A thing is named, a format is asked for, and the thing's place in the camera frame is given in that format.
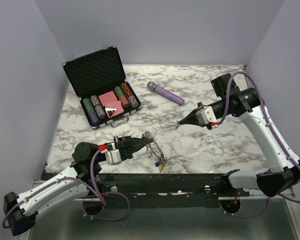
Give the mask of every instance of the case handle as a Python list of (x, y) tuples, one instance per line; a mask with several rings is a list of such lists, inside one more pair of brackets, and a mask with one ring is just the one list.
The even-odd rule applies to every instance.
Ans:
[(129, 115), (127, 115), (127, 116), (125, 116), (125, 117), (126, 117), (126, 120), (120, 121), (120, 122), (118, 122), (117, 124), (114, 124), (113, 122), (110, 123), (111, 127), (116, 128), (116, 127), (118, 127), (118, 126), (120, 126), (120, 125), (122, 125), (122, 124), (127, 123), (127, 122), (129, 121)]

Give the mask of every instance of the pink playing card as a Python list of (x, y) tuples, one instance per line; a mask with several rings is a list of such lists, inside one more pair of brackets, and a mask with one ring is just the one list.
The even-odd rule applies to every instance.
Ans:
[(124, 112), (121, 101), (107, 102), (104, 107), (105, 112), (109, 118), (112, 118)]
[(118, 101), (114, 91), (109, 91), (99, 96), (102, 106), (106, 106), (106, 103), (112, 103)]

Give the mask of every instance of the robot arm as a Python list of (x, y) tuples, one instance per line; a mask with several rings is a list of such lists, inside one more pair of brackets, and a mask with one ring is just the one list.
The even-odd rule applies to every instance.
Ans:
[(100, 162), (107, 161), (108, 165), (120, 164), (133, 158), (133, 153), (151, 142), (153, 139), (116, 136), (113, 142), (103, 145), (79, 143), (72, 154), (74, 162), (65, 170), (31, 190), (20, 194), (10, 192), (4, 197), (3, 211), (9, 224), (7, 228), (11, 229), (13, 236), (20, 235), (32, 228), (36, 219), (49, 210), (66, 201), (86, 197), (90, 191), (82, 183), (93, 187), (95, 181), (92, 178), (96, 178), (96, 187), (99, 187), (97, 174), (101, 171)]
[[(207, 127), (209, 130), (218, 127), (217, 119), (223, 116), (226, 108), (226, 87), (230, 77), (231, 75), (228, 73), (211, 81), (217, 97), (221, 97), (222, 100), (208, 106), (198, 103), (198, 107), (178, 124), (197, 125)], [(229, 93), (230, 95), (227, 96), (229, 98), (227, 115), (232, 114), (234, 117), (238, 117), (247, 126), (260, 146), (269, 170), (265, 172), (233, 170), (225, 174), (227, 188), (256, 189), (261, 190), (269, 197), (274, 197), (298, 183), (300, 171), (290, 159), (298, 161), (300, 166), (299, 157), (288, 146), (273, 122), (267, 123), (265, 120), (265, 117), (269, 120), (271, 117), (266, 107), (266, 116), (264, 116), (257, 91), (254, 88), (240, 91), (233, 81)], [(283, 151), (269, 125), (272, 126), (289, 155)]]

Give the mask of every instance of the screw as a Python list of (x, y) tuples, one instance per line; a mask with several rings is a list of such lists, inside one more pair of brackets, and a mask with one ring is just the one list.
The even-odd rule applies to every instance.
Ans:
[(210, 187), (209, 185), (204, 186), (204, 191), (205, 191), (206, 193), (210, 193), (211, 187)]
[(116, 186), (111, 187), (111, 192), (113, 193), (118, 192), (118, 188)]

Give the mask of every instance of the red clip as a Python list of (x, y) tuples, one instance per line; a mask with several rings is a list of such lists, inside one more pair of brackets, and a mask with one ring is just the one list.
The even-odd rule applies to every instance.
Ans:
[(100, 145), (99, 150), (100, 150), (101, 153), (103, 153), (104, 151), (107, 150), (107, 146), (106, 145)]

